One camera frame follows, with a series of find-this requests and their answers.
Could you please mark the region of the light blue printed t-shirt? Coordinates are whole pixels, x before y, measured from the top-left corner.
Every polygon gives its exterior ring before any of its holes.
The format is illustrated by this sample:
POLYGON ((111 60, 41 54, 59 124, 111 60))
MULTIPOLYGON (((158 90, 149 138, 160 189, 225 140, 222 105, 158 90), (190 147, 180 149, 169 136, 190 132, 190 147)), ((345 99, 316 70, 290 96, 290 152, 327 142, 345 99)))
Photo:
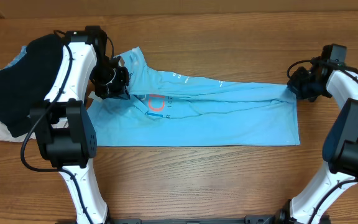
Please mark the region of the light blue printed t-shirt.
POLYGON ((140 48, 122 54, 128 100, 94 99, 99 146, 292 146, 296 98, 282 84, 188 77, 150 68, 140 48))

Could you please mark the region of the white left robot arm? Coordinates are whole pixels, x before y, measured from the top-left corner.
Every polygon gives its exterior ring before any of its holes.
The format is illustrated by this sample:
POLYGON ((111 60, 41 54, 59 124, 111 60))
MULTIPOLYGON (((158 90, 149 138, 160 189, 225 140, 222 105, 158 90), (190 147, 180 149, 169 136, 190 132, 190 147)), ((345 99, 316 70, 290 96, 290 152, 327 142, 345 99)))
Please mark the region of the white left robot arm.
POLYGON ((53 33, 63 44, 63 57, 52 88, 30 110, 29 134, 35 135, 42 158, 50 161, 48 171, 63 178, 76 223, 112 223, 94 172, 97 137, 85 99, 92 83, 101 99, 128 100, 129 72, 120 57, 106 55, 112 40, 99 26, 53 33))

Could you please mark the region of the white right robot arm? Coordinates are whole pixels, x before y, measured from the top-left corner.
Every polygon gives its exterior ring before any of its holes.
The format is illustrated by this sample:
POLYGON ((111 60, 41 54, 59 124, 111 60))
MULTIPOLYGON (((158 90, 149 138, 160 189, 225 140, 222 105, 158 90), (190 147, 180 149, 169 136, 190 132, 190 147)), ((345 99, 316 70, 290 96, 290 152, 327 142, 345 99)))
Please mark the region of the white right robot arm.
POLYGON ((301 99, 334 98, 341 111, 323 144, 320 170, 267 223, 330 223, 326 210, 358 184, 358 70, 339 58, 309 63, 309 70, 300 67, 288 76, 288 87, 301 99))

